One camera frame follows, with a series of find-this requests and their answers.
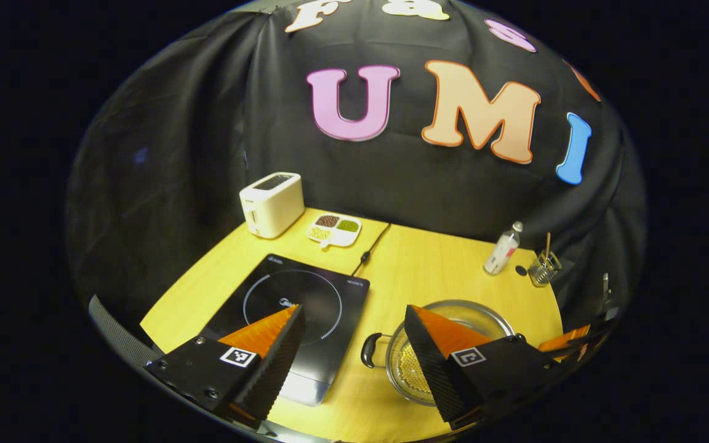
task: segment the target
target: wooden table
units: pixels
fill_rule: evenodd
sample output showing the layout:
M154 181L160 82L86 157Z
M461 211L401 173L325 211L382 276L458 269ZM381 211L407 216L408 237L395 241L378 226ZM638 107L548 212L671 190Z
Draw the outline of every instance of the wooden table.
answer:
M324 211L307 208L276 239L251 235L242 224L185 273L146 314L141 327L168 353L199 333L234 289L265 255L283 255L302 263L351 274L360 256L376 241L385 222L362 219L352 246L319 244L306 237L308 226ZM295 431L343 441L411 441L447 434L450 427L435 407L406 400L390 384L383 368L369 369L360 348L369 334L393 334L406 305L440 300L472 300L494 309L537 347L563 333L551 286L535 288L514 271L528 267L531 250L518 249L503 272L483 270L493 244L392 225L357 272L371 281L363 316L324 402L308 407L278 397L268 421ZM383 361L385 348L379 361Z

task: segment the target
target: black cloth backdrop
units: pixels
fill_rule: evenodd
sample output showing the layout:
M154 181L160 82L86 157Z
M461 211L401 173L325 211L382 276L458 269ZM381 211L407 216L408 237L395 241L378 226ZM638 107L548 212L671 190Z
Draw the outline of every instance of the black cloth backdrop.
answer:
M91 122L71 171L67 244L82 302L97 294L148 340L143 315L244 221L239 190L284 170L303 176L309 207L484 241L521 220L521 245L535 250L551 231L565 266L553 286L566 330L596 313L604 272L625 306L643 264L647 208L638 155L608 92L598 90L598 103L560 54L502 17L439 3L448 22L391 16L381 2L363 0L293 34L284 28L294 6L229 12L147 61ZM496 39L484 19L517 29L537 53ZM499 131L473 149L461 121L458 148L422 140L436 100L424 68L430 59L469 66L490 98L507 81L540 94L530 165L490 152ZM358 118L366 99L357 70L378 64L401 71L385 131L363 142L324 135L313 122L307 74L346 70L340 112ZM593 128L575 186L555 175L568 112Z

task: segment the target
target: black background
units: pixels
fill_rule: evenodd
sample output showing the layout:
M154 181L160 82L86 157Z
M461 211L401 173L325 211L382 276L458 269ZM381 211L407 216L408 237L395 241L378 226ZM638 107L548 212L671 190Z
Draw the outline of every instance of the black background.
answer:
M73 295L65 183L116 87L227 2L0 1L0 440L230 440L116 358ZM709 2L490 2L579 68L638 144L639 294L599 355L493 441L709 440Z

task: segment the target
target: pot handle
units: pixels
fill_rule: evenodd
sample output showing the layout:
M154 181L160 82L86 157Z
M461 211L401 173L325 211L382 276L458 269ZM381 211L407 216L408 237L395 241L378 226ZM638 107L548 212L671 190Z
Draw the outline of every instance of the pot handle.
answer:
M367 367L370 367L371 369L374 369L374 362L372 361L372 357L374 356L374 350L377 348L377 340L379 340L379 337L382 337L383 333L372 333L371 335L368 336L365 342L363 342L363 350L360 351L360 360L363 362L364 365Z

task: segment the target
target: glass cup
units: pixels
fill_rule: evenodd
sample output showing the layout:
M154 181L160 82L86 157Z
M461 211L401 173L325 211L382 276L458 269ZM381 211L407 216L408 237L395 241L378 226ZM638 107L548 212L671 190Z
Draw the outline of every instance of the glass cup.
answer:
M546 250L541 250L535 261L532 262L532 266L529 267L529 279L532 280L532 284L542 288L549 284L554 275L562 268L563 265L560 264L554 252L549 251L547 257Z

